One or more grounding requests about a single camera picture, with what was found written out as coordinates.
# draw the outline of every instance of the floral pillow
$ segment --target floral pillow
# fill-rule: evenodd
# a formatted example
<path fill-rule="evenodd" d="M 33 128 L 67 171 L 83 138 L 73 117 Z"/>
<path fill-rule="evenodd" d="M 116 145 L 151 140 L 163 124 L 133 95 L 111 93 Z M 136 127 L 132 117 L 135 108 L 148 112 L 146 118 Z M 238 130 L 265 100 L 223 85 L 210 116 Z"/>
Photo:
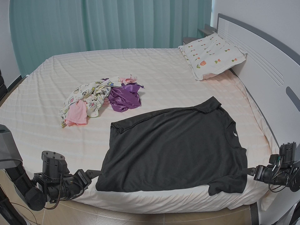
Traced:
<path fill-rule="evenodd" d="M 214 77 L 246 60 L 243 50 L 226 42 L 216 33 L 178 48 L 196 80 Z"/>

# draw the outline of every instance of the wooden floor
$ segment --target wooden floor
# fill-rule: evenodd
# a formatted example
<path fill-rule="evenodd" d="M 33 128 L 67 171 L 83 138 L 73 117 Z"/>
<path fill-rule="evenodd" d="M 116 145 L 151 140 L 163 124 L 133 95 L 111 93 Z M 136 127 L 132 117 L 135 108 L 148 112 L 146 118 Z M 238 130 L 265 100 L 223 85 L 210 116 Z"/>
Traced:
<path fill-rule="evenodd" d="M 0 101 L 0 106 L 12 91 Z M 0 184 L 11 202 L 27 207 L 3 171 L 0 171 Z M 233 210 L 225 208 L 216 212 L 132 214 L 110 211 L 75 201 L 64 201 L 60 202 L 54 210 L 32 211 L 35 218 L 27 209 L 19 205 L 14 206 L 32 221 L 31 224 L 36 224 L 36 218 L 37 223 L 41 225 L 251 225 L 249 205 L 243 205 Z M 8 224 L 1 215 L 0 224 Z"/>

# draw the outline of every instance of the purple ribbon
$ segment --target purple ribbon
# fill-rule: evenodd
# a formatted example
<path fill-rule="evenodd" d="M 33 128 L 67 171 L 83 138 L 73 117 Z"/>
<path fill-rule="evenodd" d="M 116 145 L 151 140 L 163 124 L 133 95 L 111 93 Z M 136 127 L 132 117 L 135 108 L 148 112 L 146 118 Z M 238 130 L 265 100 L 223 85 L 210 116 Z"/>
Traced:
<path fill-rule="evenodd" d="M 114 111 L 125 112 L 141 106 L 141 99 L 137 93 L 143 86 L 129 83 L 121 87 L 112 87 L 108 99 Z"/>

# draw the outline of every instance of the headboard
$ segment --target headboard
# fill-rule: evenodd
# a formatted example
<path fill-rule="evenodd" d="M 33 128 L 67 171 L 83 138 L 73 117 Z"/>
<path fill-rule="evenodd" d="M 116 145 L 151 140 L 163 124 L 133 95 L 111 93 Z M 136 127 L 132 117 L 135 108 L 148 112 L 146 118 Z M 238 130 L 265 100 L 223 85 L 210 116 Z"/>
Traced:
<path fill-rule="evenodd" d="M 247 51 L 232 71 L 266 119 L 277 144 L 300 142 L 300 55 L 253 26 L 218 14 L 217 33 Z"/>

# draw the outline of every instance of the mattress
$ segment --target mattress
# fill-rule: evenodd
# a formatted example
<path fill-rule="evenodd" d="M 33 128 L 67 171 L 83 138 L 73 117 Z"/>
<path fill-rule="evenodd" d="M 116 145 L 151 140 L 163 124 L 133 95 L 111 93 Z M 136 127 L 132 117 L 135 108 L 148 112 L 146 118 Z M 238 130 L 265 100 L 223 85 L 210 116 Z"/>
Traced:
<path fill-rule="evenodd" d="M 58 111 L 66 97 L 81 84 L 100 78 L 132 74 L 144 85 L 142 106 L 120 113 L 104 105 L 99 117 L 85 126 L 60 127 Z M 248 167 L 267 165 L 278 147 L 242 82 L 227 70 L 196 81 L 179 49 L 121 49 L 56 55 L 43 62 L 13 91 L 0 108 L 0 123 L 12 132 L 29 175 L 42 171 L 41 153 L 55 151 L 66 157 L 71 173 L 100 170 L 109 149 L 110 124 L 138 114 L 171 107 L 190 107 L 214 96 L 236 121 L 240 144 L 247 149 Z M 268 186 L 248 176 L 242 194 L 209 196 L 208 185 L 132 193 L 96 191 L 97 178 L 77 199 L 96 207 L 131 213 L 216 211 L 252 204 L 265 196 Z"/>

